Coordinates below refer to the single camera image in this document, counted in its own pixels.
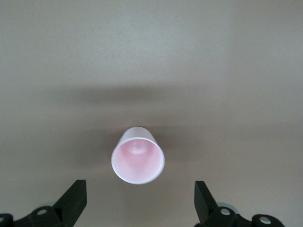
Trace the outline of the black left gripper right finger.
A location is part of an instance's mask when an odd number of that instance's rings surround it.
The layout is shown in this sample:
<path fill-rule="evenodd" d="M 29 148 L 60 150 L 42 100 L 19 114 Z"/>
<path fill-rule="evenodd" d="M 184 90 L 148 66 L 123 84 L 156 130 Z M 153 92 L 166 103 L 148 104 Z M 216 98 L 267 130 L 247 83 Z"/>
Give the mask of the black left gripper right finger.
<path fill-rule="evenodd" d="M 204 181 L 195 181 L 194 205 L 199 219 L 197 227 L 283 227 L 277 218 L 257 214 L 251 220 L 226 205 L 218 205 Z"/>

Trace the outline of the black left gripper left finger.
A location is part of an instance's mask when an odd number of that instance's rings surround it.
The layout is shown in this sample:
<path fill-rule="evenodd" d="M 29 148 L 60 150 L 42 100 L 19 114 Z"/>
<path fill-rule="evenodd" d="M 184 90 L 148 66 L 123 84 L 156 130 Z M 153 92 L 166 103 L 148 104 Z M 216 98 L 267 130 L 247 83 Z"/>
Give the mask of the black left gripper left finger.
<path fill-rule="evenodd" d="M 52 206 L 42 206 L 27 216 L 15 220 L 9 213 L 1 213 L 2 227 L 72 227 L 87 205 L 85 180 L 76 180 Z"/>

